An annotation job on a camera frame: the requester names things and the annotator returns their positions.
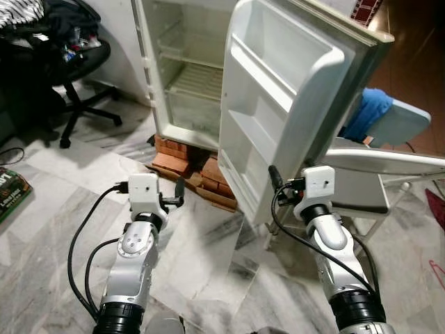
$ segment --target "clothing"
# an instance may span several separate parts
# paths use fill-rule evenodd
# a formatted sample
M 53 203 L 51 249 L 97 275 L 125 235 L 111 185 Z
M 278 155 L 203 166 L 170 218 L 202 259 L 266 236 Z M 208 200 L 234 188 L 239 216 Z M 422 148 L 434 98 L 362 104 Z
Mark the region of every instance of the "clothing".
M 44 15 L 41 0 L 0 0 L 0 28 L 38 21 Z
M 96 12 L 66 0 L 47 0 L 47 3 L 48 22 L 53 37 L 60 44 L 76 44 L 79 38 L 89 40 L 90 36 L 97 36 L 100 16 Z M 79 30 L 79 36 L 76 36 L 76 29 Z
M 348 123 L 348 126 L 340 133 L 340 136 L 357 141 L 358 143 L 363 142 L 366 138 L 367 131 L 375 121 L 390 110 L 393 102 L 394 99 L 388 96 L 383 90 L 365 88 L 358 112 Z

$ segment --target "chair base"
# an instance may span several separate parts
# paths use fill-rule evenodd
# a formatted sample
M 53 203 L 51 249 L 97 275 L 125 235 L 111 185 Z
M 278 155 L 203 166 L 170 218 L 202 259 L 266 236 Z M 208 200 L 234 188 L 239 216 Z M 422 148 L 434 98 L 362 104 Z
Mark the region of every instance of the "chair base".
M 72 111 L 72 115 L 68 120 L 65 130 L 63 130 L 62 136 L 60 138 L 60 148 L 69 148 L 71 146 L 70 136 L 72 130 L 74 129 L 77 119 L 79 118 L 79 116 L 82 114 L 83 111 L 111 119 L 116 127 L 122 125 L 122 119 L 119 115 L 90 107 L 91 104 L 96 104 L 98 101 L 102 100 L 107 96 L 111 96 L 114 100 L 117 100 L 119 94 L 118 90 L 115 87 L 107 88 L 103 92 L 96 94 L 95 96 L 90 97 L 89 99 L 84 101 L 81 101 L 79 99 L 79 96 L 77 95 L 77 92 L 74 89 L 71 82 L 66 83 L 64 87 L 67 91 L 67 96 L 69 97 L 70 100 L 72 100 L 73 104 L 67 106 L 65 110 L 65 111 Z

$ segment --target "blue cloth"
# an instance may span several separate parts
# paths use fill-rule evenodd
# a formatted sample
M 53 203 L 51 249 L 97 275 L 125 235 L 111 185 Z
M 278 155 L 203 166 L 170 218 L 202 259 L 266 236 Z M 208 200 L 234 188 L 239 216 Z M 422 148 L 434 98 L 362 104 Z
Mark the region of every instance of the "blue cloth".
M 358 112 L 340 136 L 361 143 L 372 124 L 391 108 L 393 101 L 383 90 L 365 88 Z

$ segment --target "wooden floor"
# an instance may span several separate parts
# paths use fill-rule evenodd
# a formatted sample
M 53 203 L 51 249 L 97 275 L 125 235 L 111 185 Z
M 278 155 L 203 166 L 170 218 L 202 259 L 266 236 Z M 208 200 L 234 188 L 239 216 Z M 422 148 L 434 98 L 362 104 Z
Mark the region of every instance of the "wooden floor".
M 445 156 L 445 4 L 440 0 L 384 0 L 370 24 L 396 41 L 369 87 L 431 114 L 429 128 L 410 143 L 417 152 Z M 407 145 L 385 148 L 410 152 Z

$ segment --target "refrigerator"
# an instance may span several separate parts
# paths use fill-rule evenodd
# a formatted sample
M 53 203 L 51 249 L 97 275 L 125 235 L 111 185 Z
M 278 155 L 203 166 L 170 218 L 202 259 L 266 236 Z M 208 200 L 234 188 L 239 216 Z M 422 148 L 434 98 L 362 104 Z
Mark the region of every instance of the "refrigerator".
M 246 218 L 316 164 L 394 41 L 312 0 L 136 0 L 160 135 L 218 151 Z

